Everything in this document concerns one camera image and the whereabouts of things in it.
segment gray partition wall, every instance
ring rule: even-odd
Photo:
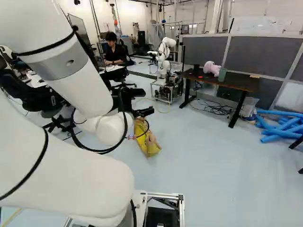
[[[224,67],[228,70],[285,78],[302,39],[232,37]]]
[[[228,37],[184,37],[185,64],[200,64],[213,61],[222,65]]]
[[[303,56],[301,56],[290,79],[303,82]]]
[[[250,94],[260,99],[260,108],[274,108],[288,82],[303,84],[303,36],[185,35],[183,43],[185,64],[214,61],[228,71],[260,76],[260,91]]]

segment wooden table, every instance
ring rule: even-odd
[[[242,95],[239,99],[236,111],[233,114],[232,119],[228,125],[228,127],[230,127],[230,128],[233,128],[235,123],[237,122],[240,110],[242,108],[242,105],[243,105],[243,102],[244,102],[244,99],[245,99],[247,93],[256,92],[259,89],[259,79],[252,78],[252,77],[250,77],[250,75],[247,75],[247,74],[240,74],[240,73],[235,73],[235,72],[227,72],[223,82],[218,81],[218,78],[214,77],[214,75],[211,73],[208,73],[208,74],[203,73],[203,69],[199,69],[198,71],[195,71],[195,72],[193,69],[189,69],[189,70],[182,72],[180,74],[180,76],[182,78],[186,79],[185,97],[184,97],[184,102],[180,105],[181,109],[196,98],[196,96],[189,97],[191,80],[215,84],[215,85],[219,85],[219,86],[223,86],[223,87],[234,88],[234,89],[242,91]]]

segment yellow bag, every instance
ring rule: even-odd
[[[134,122],[134,133],[136,136],[142,135],[147,130],[147,124],[144,121],[144,118],[137,118]],[[152,157],[159,153],[162,149],[161,146],[157,143],[156,137],[151,130],[148,130],[147,133],[139,138],[136,138],[137,143],[146,155],[146,157]]]

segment black cable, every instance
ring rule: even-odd
[[[139,138],[139,137],[145,135],[148,132],[148,130],[150,129],[150,124],[148,123],[147,120],[145,120],[145,119],[144,120],[139,119],[139,120],[147,123],[147,130],[144,133],[142,133],[140,136],[136,136],[136,138]]]
[[[47,134],[47,131],[45,129],[44,129],[44,133],[45,133],[44,145],[43,145],[42,151],[41,151],[37,161],[35,162],[34,166],[31,168],[31,170],[25,175],[25,177],[16,186],[14,186],[12,189],[10,189],[4,195],[0,196],[0,201],[7,198],[12,193],[14,193],[16,190],[18,190],[18,188],[20,188],[30,178],[30,176],[34,173],[34,171],[37,169],[37,167],[41,163],[41,161],[44,157],[44,154],[47,150],[47,145],[48,145],[48,134]]]
[[[67,139],[69,139],[69,138],[71,138],[71,136],[69,136],[69,137],[67,137],[67,138],[65,138],[65,139],[63,139],[62,141],[65,141],[65,140],[67,140]]]
[[[195,80],[195,87],[193,88],[194,91],[200,90],[203,88],[203,84],[199,83],[198,81]]]
[[[192,108],[194,108],[196,110],[199,110],[199,111],[205,111],[205,112],[209,112],[209,113],[216,114],[216,115],[219,115],[219,116],[227,116],[233,111],[233,108],[231,106],[221,105],[218,102],[213,102],[213,101],[206,100],[207,102],[212,102],[212,103],[218,104],[218,105],[209,105],[206,101],[204,101],[204,104],[202,104],[202,103],[199,102],[200,99],[196,99],[196,100],[198,101],[198,103],[200,105],[205,106],[204,109],[199,109],[199,108],[196,108],[196,107],[194,107],[190,104]]]
[[[159,66],[157,67],[157,71],[154,72],[154,73],[152,73],[152,71],[151,71],[151,65],[150,65],[150,74],[156,74],[158,72],[158,69],[159,69]]]
[[[97,150],[97,149],[91,149],[91,148],[88,148],[86,147],[85,145],[83,145],[79,140],[78,138],[76,137],[75,135],[75,132],[74,132],[74,129],[71,127],[71,137],[72,137],[72,140],[74,141],[74,143],[79,147],[79,148],[82,148],[82,149],[85,149],[85,150],[89,150],[89,151],[92,151],[92,152],[96,152],[98,154],[101,154],[101,155],[104,155],[104,154],[107,154],[111,151],[113,151],[114,149],[116,149],[121,143],[122,141],[125,139],[125,136],[127,134],[127,118],[126,118],[126,115],[125,115],[125,111],[124,111],[124,106],[123,106],[123,101],[122,101],[122,89],[123,88],[120,88],[119,89],[119,105],[120,105],[120,109],[122,110],[122,113],[123,113],[123,118],[124,118],[124,133],[122,135],[122,138],[121,140],[116,144],[114,145],[113,147],[111,148],[107,148],[107,149],[104,149],[104,150]],[[70,125],[73,125],[74,122],[73,122],[73,117],[74,117],[74,113],[75,113],[75,110],[73,110],[72,114],[71,114],[71,121],[70,121]]]
[[[33,54],[37,54],[37,53],[41,53],[41,52],[44,52],[44,51],[48,51],[50,49],[53,49],[57,46],[60,46],[62,44],[64,44],[65,42],[69,41],[71,38],[73,38],[73,36],[75,35],[75,30],[72,31],[72,33],[70,33],[67,37],[65,37],[64,39],[58,41],[58,42],[55,42],[51,45],[48,45],[48,46],[45,46],[45,47],[42,47],[42,48],[39,48],[39,49],[36,49],[36,50],[33,50],[33,51],[28,51],[28,52],[23,52],[23,53],[15,53],[17,56],[29,56],[29,55],[33,55]]]
[[[131,207],[133,212],[133,220],[134,220],[134,227],[137,227],[137,214],[136,214],[136,207],[134,206],[133,200],[131,200]]]

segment person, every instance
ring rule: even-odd
[[[107,32],[105,40],[108,43],[108,49],[105,55],[105,64],[120,64],[126,62],[126,52],[123,46],[117,44],[117,36],[113,32]]]

